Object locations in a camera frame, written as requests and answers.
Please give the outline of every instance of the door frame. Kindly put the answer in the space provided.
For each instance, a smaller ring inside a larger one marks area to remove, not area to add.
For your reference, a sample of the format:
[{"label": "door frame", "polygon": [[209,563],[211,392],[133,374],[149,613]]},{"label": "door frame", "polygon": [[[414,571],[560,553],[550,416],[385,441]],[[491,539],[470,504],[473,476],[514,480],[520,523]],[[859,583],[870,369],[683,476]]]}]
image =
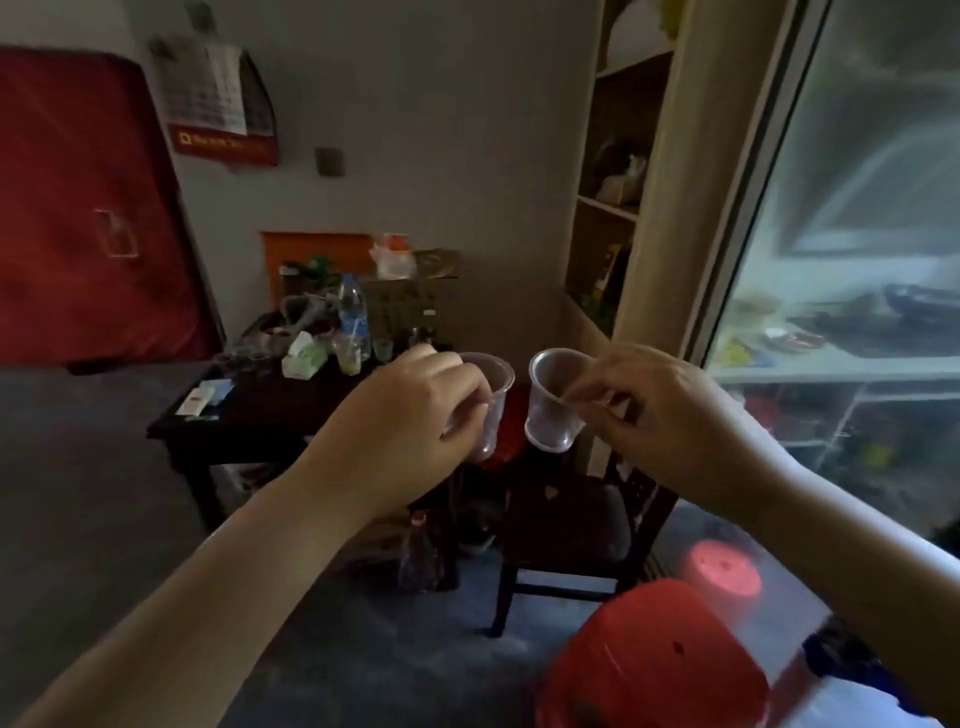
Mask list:
[{"label": "door frame", "polygon": [[784,18],[777,54],[767,69],[763,95],[741,152],[737,173],[717,226],[694,314],[687,324],[683,358],[707,366],[723,312],[780,155],[807,71],[820,42],[832,0],[796,0]]}]

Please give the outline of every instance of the dark wooden table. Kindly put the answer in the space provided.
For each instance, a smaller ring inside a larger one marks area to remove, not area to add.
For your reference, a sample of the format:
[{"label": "dark wooden table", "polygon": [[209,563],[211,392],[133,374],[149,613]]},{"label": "dark wooden table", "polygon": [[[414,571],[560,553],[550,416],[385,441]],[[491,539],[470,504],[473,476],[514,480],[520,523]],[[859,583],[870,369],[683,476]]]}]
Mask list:
[{"label": "dark wooden table", "polygon": [[[240,374],[233,378],[234,388],[204,415],[216,415],[216,421],[187,421],[174,414],[190,389],[202,379],[221,376],[211,368],[185,389],[155,421],[147,427],[147,437],[162,440],[173,466],[190,489],[201,520],[210,532],[227,518],[224,504],[217,497],[210,466],[226,463],[278,463],[288,466],[306,447],[327,418],[374,369],[368,361],[359,376],[340,373],[331,356],[313,378],[288,379],[276,363],[267,376]],[[459,585],[457,569],[456,500],[459,495],[455,474],[434,488],[411,507],[430,508],[438,520],[441,551],[444,556],[444,580],[441,589]]]}]

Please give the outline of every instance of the table leg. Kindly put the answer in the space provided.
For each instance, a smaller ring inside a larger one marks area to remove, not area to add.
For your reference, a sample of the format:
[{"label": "table leg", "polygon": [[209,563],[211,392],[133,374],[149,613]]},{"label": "table leg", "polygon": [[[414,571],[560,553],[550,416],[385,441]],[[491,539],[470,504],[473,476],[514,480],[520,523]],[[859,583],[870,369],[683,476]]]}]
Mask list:
[{"label": "table leg", "polygon": [[173,469],[186,480],[204,527],[208,533],[213,533],[227,520],[227,511],[217,497],[217,487],[213,482],[213,475],[210,474],[210,467],[175,446],[168,444],[167,452]]},{"label": "table leg", "polygon": [[464,479],[463,468],[457,468],[438,488],[441,491],[441,504],[438,510],[441,554],[444,558],[444,578],[437,586],[438,592],[452,592],[460,587],[460,565],[457,557],[460,543],[457,539],[457,505]]}]

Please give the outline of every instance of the plastic cup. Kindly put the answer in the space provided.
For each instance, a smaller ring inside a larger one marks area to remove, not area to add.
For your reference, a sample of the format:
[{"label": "plastic cup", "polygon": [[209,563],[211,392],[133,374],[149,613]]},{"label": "plastic cup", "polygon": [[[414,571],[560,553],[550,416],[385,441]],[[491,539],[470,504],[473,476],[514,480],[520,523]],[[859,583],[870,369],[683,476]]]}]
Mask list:
[{"label": "plastic cup", "polygon": [[381,364],[394,358],[394,340],[388,338],[373,339],[373,355]]},{"label": "plastic cup", "polygon": [[226,379],[230,379],[238,371],[237,361],[231,353],[215,353],[210,363],[220,370],[220,374]]},{"label": "plastic cup", "polygon": [[[493,392],[487,417],[483,421],[483,436],[468,458],[470,462],[479,463],[493,455],[496,450],[496,432],[500,428],[500,418],[503,417],[503,405],[507,401],[507,392],[514,386],[516,376],[512,366],[488,353],[466,352],[460,354],[460,358],[465,364],[475,364],[480,369]],[[468,400],[467,404],[472,405],[473,402]],[[455,412],[451,419],[455,420],[457,417],[458,413]]]},{"label": "plastic cup", "polygon": [[250,361],[257,376],[266,376],[274,369],[270,352],[253,352]]},{"label": "plastic cup", "polygon": [[333,337],[333,352],[337,354],[340,371],[347,376],[357,376],[363,369],[363,350],[356,336],[339,334]]},{"label": "plastic cup", "polygon": [[530,406],[523,431],[544,452],[566,452],[584,428],[573,407],[560,399],[594,359],[573,349],[547,349],[530,360]]},{"label": "plastic cup", "polygon": [[252,372],[253,371],[253,347],[249,347],[246,344],[240,344],[233,347],[230,350],[230,353],[233,354],[233,360],[236,363],[237,371],[239,372]]}]

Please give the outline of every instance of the straw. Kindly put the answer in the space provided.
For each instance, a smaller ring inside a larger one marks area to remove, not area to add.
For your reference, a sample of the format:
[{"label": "straw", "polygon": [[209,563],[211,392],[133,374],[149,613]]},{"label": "straw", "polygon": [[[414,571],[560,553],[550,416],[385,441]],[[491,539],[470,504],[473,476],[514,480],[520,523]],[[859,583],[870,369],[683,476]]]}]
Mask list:
[{"label": "straw", "polygon": [[353,319],[353,331],[350,332],[350,345],[353,346],[353,340],[357,337],[357,327],[360,326],[360,317]]}]

